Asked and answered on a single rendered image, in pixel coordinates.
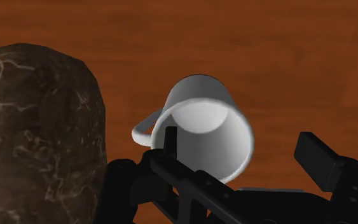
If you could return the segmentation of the white mug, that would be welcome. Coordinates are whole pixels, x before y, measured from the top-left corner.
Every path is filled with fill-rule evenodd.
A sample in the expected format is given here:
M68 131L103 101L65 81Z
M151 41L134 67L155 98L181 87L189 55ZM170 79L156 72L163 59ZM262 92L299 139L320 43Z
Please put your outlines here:
M177 127L178 161L222 183L234 180L251 160L251 126L227 88L212 76L194 74L178 81L164 107L132 129L132 139L162 148L168 126Z

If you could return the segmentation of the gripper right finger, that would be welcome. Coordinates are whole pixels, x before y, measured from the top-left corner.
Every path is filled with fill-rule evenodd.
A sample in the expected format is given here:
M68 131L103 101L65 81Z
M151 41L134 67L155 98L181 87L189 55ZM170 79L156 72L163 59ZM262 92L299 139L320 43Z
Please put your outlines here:
M358 160L337 154L311 132L299 134L294 158L332 194L324 224L358 224Z

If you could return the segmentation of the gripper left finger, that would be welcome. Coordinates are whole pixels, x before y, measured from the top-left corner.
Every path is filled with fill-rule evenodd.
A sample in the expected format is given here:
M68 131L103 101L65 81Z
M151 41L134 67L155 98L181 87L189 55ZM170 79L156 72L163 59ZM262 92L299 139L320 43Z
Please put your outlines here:
M108 163L93 224L134 224L138 206L147 202L172 224L251 224L235 191L205 171L192 171L176 153L177 127L167 127L163 148L145 151L139 164Z

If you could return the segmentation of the dark marble robot stand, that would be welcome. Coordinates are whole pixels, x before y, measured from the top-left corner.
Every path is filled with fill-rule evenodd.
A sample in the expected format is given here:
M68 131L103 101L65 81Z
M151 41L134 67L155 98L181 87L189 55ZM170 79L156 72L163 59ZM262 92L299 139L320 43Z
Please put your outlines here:
M0 47L0 224L92 224L105 120L84 62L45 46Z

